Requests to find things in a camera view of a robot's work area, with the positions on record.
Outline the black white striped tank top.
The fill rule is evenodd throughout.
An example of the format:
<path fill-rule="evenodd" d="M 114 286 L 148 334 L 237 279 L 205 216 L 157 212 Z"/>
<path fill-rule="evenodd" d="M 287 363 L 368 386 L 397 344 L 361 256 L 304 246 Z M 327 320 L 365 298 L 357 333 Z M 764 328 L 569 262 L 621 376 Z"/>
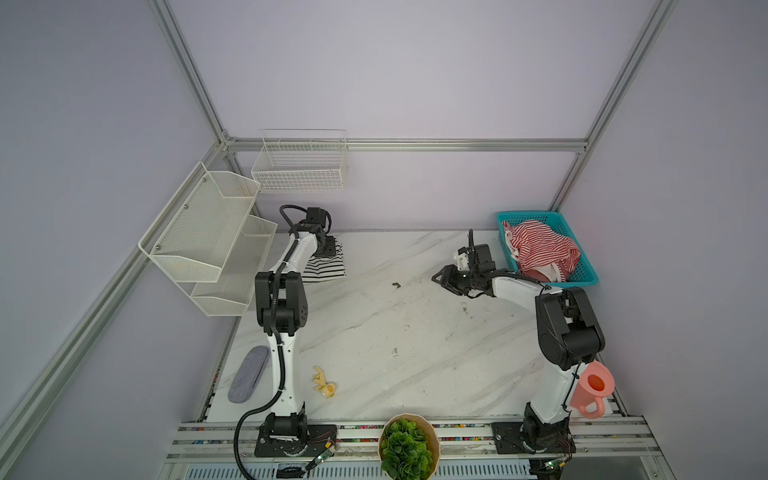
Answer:
<path fill-rule="evenodd" d="M 337 241 L 335 252 L 330 257 L 312 257 L 304 268 L 302 274 L 304 283 L 324 283 L 346 277 L 343 246 Z"/>

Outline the red white striped tank top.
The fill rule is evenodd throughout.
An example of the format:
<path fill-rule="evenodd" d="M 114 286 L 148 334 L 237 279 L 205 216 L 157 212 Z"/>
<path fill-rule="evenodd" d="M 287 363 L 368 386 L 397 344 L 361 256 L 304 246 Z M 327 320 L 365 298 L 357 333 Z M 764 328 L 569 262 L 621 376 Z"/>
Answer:
<path fill-rule="evenodd" d="M 556 233 L 537 220 L 502 223 L 504 244 L 519 271 L 544 283 L 567 282 L 581 259 L 570 237 Z"/>

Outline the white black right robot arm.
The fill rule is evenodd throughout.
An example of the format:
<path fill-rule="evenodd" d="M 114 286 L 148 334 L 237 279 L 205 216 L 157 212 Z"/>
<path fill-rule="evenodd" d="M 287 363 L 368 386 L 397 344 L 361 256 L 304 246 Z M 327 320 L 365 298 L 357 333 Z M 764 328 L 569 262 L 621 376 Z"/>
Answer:
<path fill-rule="evenodd" d="M 499 453 L 572 452 L 572 413 L 585 419 L 604 416 L 606 398 L 615 389 L 610 372 L 597 361 L 605 337 L 587 293 L 498 268 L 489 246 L 477 245 L 472 232 L 468 245 L 432 281 L 457 296 L 506 300 L 535 314 L 538 346 L 548 363 L 522 420 L 492 425 L 496 448 Z"/>

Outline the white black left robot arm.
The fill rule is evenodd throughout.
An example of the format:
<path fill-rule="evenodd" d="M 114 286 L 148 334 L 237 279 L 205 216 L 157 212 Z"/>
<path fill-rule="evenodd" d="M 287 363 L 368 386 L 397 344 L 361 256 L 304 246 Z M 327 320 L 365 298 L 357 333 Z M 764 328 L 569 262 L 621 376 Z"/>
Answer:
<path fill-rule="evenodd" d="M 276 263 L 257 273 L 254 280 L 257 321 L 267 335 L 272 358 L 274 395 L 265 405 L 246 411 L 235 426 L 233 452 L 244 479 L 253 477 L 239 451 L 240 434 L 250 417 L 267 414 L 259 427 L 259 446 L 274 449 L 288 445 L 300 451 L 308 446 L 308 419 L 294 380 L 294 344 L 309 317 L 303 272 L 311 258 L 320 258 L 335 247 L 330 235 L 332 217 L 327 210 L 286 204 L 279 207 L 279 213 L 288 225 L 288 244 Z"/>

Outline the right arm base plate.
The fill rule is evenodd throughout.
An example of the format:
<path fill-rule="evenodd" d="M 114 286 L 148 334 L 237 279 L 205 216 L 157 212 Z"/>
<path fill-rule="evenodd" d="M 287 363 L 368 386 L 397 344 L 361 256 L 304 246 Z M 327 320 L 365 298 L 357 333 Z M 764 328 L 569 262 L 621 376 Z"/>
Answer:
<path fill-rule="evenodd" d="M 491 429 L 498 454 L 573 454 L 576 450 L 568 419 L 555 424 L 494 422 Z"/>

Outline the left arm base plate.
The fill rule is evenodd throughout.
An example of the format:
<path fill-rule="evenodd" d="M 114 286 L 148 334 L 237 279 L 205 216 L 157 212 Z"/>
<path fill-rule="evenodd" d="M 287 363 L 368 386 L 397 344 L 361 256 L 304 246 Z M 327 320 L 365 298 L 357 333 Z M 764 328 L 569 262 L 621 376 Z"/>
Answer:
<path fill-rule="evenodd" d="M 277 435 L 274 429 L 261 425 L 253 454 L 256 458 L 316 457 L 335 444 L 338 428 L 331 424 L 310 424 L 305 439 Z"/>

